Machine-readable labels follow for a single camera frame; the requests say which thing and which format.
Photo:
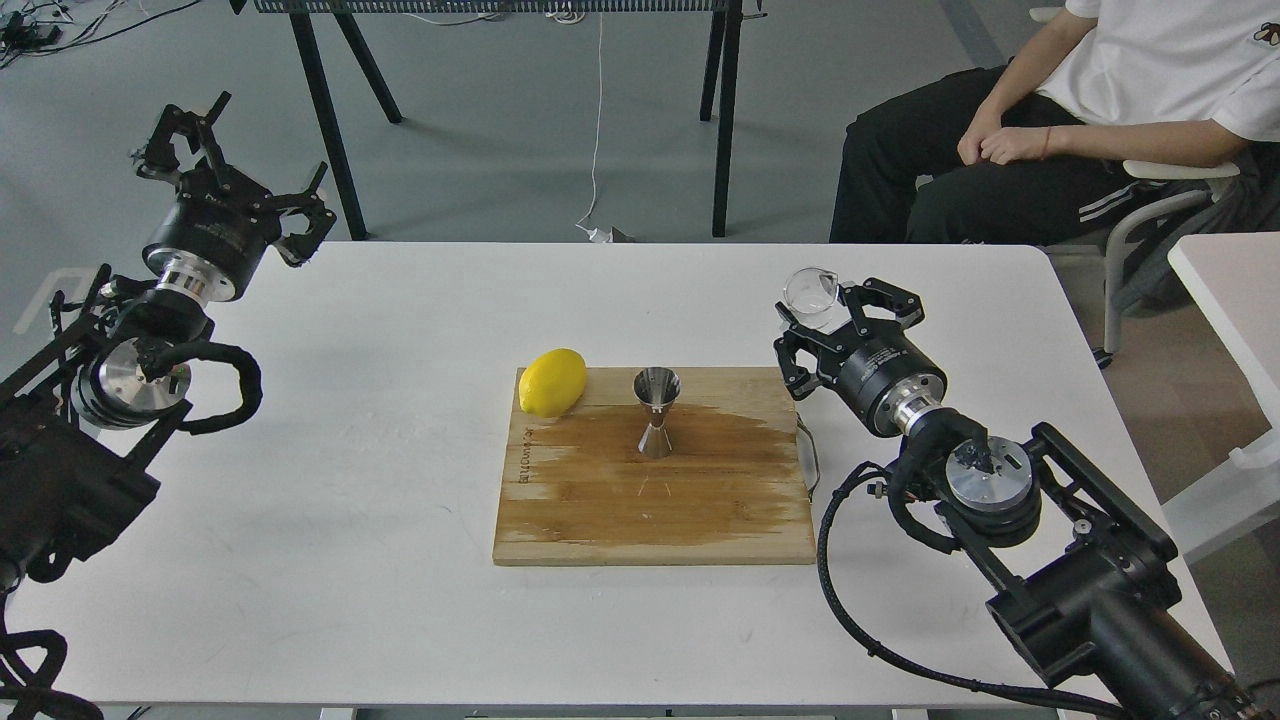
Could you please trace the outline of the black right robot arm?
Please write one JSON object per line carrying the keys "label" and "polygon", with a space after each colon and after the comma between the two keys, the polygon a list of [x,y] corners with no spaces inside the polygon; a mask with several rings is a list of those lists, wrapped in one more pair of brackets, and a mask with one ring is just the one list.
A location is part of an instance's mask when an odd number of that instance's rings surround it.
{"label": "black right robot arm", "polygon": [[[795,400],[826,387],[873,436],[900,441],[892,462],[863,462],[845,478],[817,530],[822,593],[868,655],[965,691],[1094,717],[1274,717],[1172,616],[1179,551],[1137,501],[1053,425],[1006,439],[950,407],[945,372],[908,338],[924,316],[916,295],[877,278],[829,292],[845,315],[833,325],[813,327],[777,302],[774,351]],[[993,588],[988,614],[1037,687],[937,671],[852,619],[831,577],[829,534],[861,487],[914,541],[968,557]]]}

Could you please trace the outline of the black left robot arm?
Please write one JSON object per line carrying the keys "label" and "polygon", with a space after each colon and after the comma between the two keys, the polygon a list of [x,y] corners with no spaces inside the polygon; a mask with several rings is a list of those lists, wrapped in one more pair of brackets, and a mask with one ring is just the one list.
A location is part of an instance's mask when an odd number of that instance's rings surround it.
{"label": "black left robot arm", "polygon": [[175,191],[143,250],[150,278],[101,265],[84,290],[56,292],[52,338],[3,382],[5,600],[113,544],[156,498],[148,465],[175,433],[238,427],[262,402],[257,361],[212,340],[207,306],[241,299],[269,249],[303,265],[337,218],[319,193],[325,164],[278,195],[224,158],[214,124],[229,101],[165,106],[134,155],[140,177]]}

